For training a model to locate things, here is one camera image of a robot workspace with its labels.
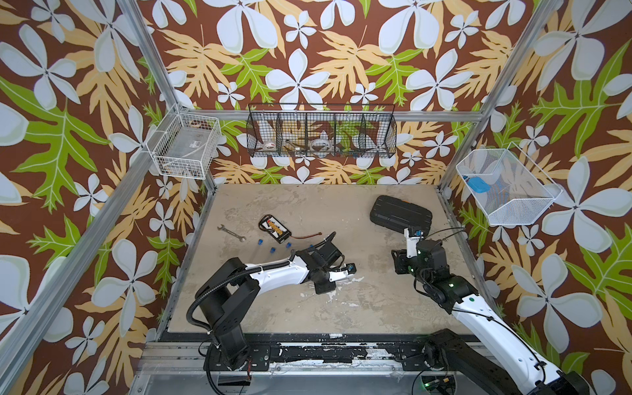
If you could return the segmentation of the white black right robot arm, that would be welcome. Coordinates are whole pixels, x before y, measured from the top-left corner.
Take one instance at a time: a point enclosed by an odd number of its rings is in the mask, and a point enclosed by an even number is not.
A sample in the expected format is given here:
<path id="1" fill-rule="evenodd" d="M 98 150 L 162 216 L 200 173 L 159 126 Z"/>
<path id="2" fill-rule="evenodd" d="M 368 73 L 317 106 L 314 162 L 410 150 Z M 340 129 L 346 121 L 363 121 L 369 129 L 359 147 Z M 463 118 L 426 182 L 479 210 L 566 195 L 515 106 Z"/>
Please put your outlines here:
<path id="1" fill-rule="evenodd" d="M 469 280 L 451 273 L 442 242 L 419 240 L 414 248 L 393 250 L 391 256 L 396 273 L 412 275 L 413 283 L 422 287 L 419 293 L 468 328 L 492 355 L 485 358 L 459 335 L 443 329 L 426 340 L 426 365 L 452 367 L 490 394 L 590 392 L 581 375 L 563 372 L 536 352 L 504 323 Z"/>

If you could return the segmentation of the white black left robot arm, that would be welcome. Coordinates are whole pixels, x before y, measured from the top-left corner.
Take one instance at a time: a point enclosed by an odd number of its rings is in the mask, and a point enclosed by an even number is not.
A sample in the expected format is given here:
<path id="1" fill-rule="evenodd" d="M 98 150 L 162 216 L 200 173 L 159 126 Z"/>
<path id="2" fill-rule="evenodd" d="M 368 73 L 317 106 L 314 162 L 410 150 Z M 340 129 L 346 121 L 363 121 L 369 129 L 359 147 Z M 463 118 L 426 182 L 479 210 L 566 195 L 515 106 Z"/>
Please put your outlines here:
<path id="1" fill-rule="evenodd" d="M 332 243 L 335 233 L 286 258 L 268 263 L 244 263 L 231 258 L 198 289 L 186 312 L 189 324 L 203 329 L 229 370 L 245 365 L 250 356 L 241 323 L 258 296 L 306 282 L 318 295 L 335 291 L 337 283 L 357 273 L 355 263 Z"/>

